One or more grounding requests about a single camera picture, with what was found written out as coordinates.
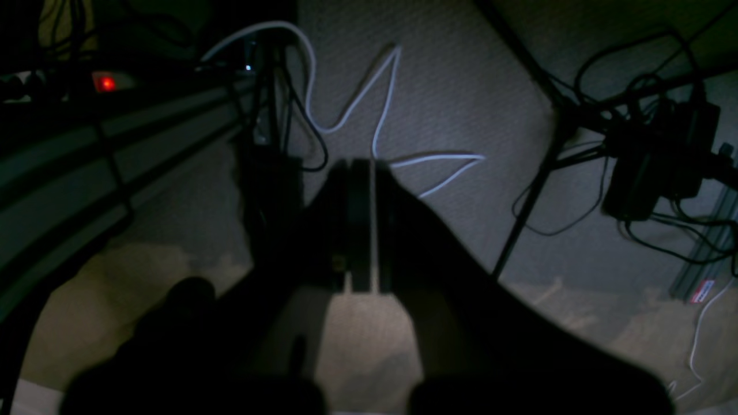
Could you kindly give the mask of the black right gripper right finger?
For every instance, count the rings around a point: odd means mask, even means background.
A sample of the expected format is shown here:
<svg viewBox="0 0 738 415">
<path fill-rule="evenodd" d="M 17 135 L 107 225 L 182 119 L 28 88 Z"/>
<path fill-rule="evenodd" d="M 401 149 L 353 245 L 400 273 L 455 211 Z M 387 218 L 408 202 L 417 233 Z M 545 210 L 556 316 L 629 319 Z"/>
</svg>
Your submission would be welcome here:
<svg viewBox="0 0 738 415">
<path fill-rule="evenodd" d="M 409 414 L 673 414 L 653 373 L 583 341 L 489 276 L 385 164 L 380 286 L 413 323 L 423 378 Z"/>
</svg>

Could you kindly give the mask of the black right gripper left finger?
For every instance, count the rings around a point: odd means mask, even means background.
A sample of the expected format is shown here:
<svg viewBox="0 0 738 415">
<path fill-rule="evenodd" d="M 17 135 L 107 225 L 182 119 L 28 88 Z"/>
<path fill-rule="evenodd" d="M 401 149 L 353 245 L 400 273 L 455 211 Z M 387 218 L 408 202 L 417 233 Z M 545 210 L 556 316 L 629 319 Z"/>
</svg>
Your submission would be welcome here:
<svg viewBox="0 0 738 415">
<path fill-rule="evenodd" d="M 221 297 L 191 277 L 115 355 L 78 375 L 63 414 L 327 414 L 308 370 L 333 295 L 367 270 L 370 164 L 339 162 L 254 268 Z"/>
</svg>

